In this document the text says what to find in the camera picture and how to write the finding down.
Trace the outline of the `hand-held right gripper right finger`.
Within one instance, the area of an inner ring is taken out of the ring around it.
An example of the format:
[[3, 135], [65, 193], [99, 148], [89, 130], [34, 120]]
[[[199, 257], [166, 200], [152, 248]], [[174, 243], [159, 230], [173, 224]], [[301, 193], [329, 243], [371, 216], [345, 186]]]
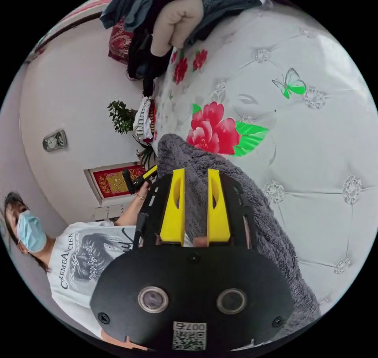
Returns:
[[208, 169], [207, 244], [228, 244], [231, 238], [220, 172]]

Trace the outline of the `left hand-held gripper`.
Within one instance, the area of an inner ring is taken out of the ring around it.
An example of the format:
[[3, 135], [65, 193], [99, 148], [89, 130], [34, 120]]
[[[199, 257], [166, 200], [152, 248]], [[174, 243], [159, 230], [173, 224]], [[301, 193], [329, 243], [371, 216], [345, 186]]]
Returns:
[[158, 166], [154, 165], [148, 171], [146, 171], [142, 176], [138, 176], [132, 181], [134, 189], [140, 189], [142, 185], [147, 182], [151, 183], [151, 178], [154, 178], [157, 175]]

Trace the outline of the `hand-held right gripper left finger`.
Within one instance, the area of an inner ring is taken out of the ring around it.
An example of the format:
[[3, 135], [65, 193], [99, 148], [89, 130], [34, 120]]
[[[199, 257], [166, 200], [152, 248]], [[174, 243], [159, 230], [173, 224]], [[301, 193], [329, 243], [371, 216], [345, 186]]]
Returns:
[[183, 244], [185, 240], [185, 169], [172, 173], [160, 239], [164, 244]]

